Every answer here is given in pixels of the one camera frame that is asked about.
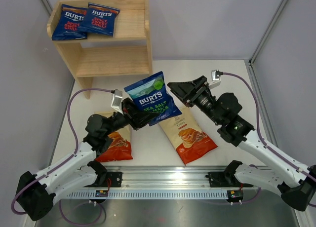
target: wooden shelf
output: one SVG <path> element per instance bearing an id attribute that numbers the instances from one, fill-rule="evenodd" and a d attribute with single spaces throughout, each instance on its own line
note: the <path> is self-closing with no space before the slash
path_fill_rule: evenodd
<path id="1" fill-rule="evenodd" d="M 149 74 L 146 46 L 82 49 L 77 77 Z"/>
<path id="2" fill-rule="evenodd" d="M 69 71 L 82 88 L 92 87 L 95 76 L 152 74 L 153 56 L 150 40 L 149 0 L 61 0 L 47 23 L 52 37 L 60 20 L 61 6 L 88 7 L 96 3 L 120 9 L 115 19 L 114 36 L 88 34 L 87 39 L 53 41 Z M 83 42 L 146 40 L 144 46 L 83 48 Z M 87 99 L 90 91 L 84 92 Z"/>
<path id="3" fill-rule="evenodd" d="M 115 19 L 114 36 L 88 33 L 80 42 L 107 42 L 146 39 L 145 10 L 122 10 Z M 61 40 L 58 43 L 76 43 L 78 40 Z"/>

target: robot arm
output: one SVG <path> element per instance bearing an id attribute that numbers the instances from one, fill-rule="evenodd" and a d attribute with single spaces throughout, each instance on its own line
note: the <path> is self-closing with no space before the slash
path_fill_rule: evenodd
<path id="1" fill-rule="evenodd" d="M 212 81 L 220 80 L 222 74 L 212 71 Z M 238 115 L 242 106 L 235 95 L 224 93 L 216 99 L 206 77 L 170 82 L 168 86 L 184 105 L 196 105 L 215 125 L 220 125 L 218 133 L 226 142 L 254 155 L 273 170 L 259 170 L 234 160 L 223 172 L 228 185 L 256 185 L 280 195 L 294 209 L 305 211 L 316 191 L 316 165 L 308 167 L 265 141 L 249 122 Z"/>
<path id="2" fill-rule="evenodd" d="M 94 160 L 112 143 L 108 135 L 127 125 L 138 130 L 159 115 L 138 110 L 129 98 L 121 101 L 117 92 L 114 92 L 112 107 L 121 104 L 121 108 L 116 107 L 119 113 L 111 117 L 91 115 L 85 128 L 88 135 L 80 143 L 77 152 L 68 154 L 34 175 L 28 171 L 20 177 L 16 193 L 22 193 L 17 202 L 33 221 L 44 217 L 60 199 L 71 192 L 87 185 L 97 187 L 105 182 L 107 170 Z"/>

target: red chip bag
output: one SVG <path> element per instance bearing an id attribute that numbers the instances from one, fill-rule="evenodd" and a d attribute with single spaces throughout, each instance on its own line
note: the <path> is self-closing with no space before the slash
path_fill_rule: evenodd
<path id="1" fill-rule="evenodd" d="M 217 148 L 217 145 L 202 132 L 189 108 L 183 107 L 180 111 L 181 115 L 161 121 L 159 125 L 183 163 L 187 164 Z"/>
<path id="2" fill-rule="evenodd" d="M 112 116 L 113 112 L 97 113 L 105 117 Z M 133 159 L 132 147 L 130 144 L 130 129 L 126 126 L 114 133 L 111 133 L 109 137 L 113 140 L 109 148 L 97 157 L 95 160 L 99 162 L 115 161 L 115 160 L 127 160 Z"/>

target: burts logo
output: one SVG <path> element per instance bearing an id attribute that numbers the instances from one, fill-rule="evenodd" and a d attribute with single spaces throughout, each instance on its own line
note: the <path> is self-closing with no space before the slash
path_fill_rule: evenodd
<path id="1" fill-rule="evenodd" d="M 162 93 L 159 91 L 159 92 L 157 92 L 157 93 L 155 93 L 155 94 L 153 94 L 151 96 L 148 96 L 148 97 L 146 97 L 144 99 L 139 100 L 139 103 L 141 105 L 152 104 L 155 101 L 159 100 L 161 96 L 162 96 Z"/>
<path id="2" fill-rule="evenodd" d="M 111 12 L 100 12 L 100 11 L 96 11 L 96 10 L 93 10 L 92 11 L 92 14 L 93 15 L 96 15 L 96 16 L 99 16 L 99 17 L 109 17 L 109 16 L 112 16 L 112 13 Z"/>
<path id="3" fill-rule="evenodd" d="M 65 16 L 68 16 L 68 18 L 71 18 L 75 21 L 82 21 L 84 19 L 84 16 L 78 16 L 74 13 L 70 13 L 70 12 L 66 12 L 66 15 Z"/>

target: white table surface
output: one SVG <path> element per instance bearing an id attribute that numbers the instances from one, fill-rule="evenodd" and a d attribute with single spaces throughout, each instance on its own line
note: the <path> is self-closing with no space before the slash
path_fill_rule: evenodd
<path id="1" fill-rule="evenodd" d="M 249 76 L 244 61 L 242 60 L 190 60 L 190 61 L 153 61 L 154 73 L 163 71 L 165 82 L 189 81 L 201 75 L 211 78 L 212 70 L 235 73 L 242 76 L 249 83 Z M 124 87 L 146 76 L 111 76 L 95 77 L 93 87 L 105 89 L 119 89 L 124 91 Z M 75 83 L 73 93 L 80 87 Z M 243 106 L 239 113 L 244 119 L 256 127 L 255 104 L 246 86 L 237 78 L 222 76 L 221 85 L 212 89 L 212 94 L 217 98 L 225 92 L 233 92 Z M 79 94 L 71 106 L 71 121 L 77 132 L 79 141 L 86 136 L 86 122 L 90 115 L 100 111 L 110 111 L 111 94 L 105 92 L 92 91 L 91 97 L 87 100 L 83 94 Z M 174 97 L 175 103 L 182 106 L 181 102 Z M 254 156 L 247 152 L 226 143 L 217 133 L 219 126 L 206 117 L 197 107 L 191 111 L 202 128 L 211 139 L 218 145 L 218 148 L 210 151 L 202 158 L 195 160 L 187 166 L 217 166 L 228 165 L 232 160 L 239 160 L 246 164 L 264 165 Z M 169 142 L 168 138 L 158 124 L 146 126 L 138 131 L 133 131 L 131 137 L 133 160 L 112 161 L 103 163 L 106 166 L 184 166 L 177 152 Z M 52 163 L 55 163 L 66 154 L 73 151 L 75 140 L 65 117 L 57 147 Z"/>

